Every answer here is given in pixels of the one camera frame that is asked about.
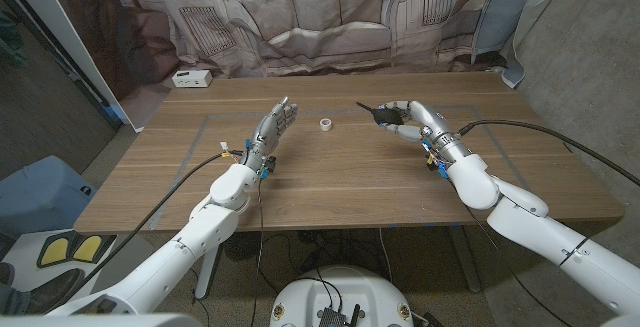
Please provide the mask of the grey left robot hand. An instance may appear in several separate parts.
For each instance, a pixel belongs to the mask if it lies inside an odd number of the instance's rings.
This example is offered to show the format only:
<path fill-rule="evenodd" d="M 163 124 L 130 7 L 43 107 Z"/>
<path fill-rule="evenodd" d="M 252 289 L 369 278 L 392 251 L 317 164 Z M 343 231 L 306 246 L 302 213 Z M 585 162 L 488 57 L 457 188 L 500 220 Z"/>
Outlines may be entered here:
<path fill-rule="evenodd" d="M 257 171 L 276 149 L 286 129 L 295 121 L 297 112 L 297 104 L 291 104 L 289 97 L 284 96 L 256 126 L 248 150 L 241 158 L 241 164 Z"/>

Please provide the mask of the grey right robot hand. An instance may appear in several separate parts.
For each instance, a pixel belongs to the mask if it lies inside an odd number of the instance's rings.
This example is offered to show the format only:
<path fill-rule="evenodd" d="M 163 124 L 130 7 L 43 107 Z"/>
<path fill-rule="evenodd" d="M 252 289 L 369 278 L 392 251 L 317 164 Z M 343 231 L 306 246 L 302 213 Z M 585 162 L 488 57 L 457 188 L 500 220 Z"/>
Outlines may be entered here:
<path fill-rule="evenodd" d="M 456 163 L 472 154 L 448 121 L 419 101 L 391 101 L 374 112 L 376 123 L 386 131 L 411 142 L 427 141 L 449 163 Z"/>

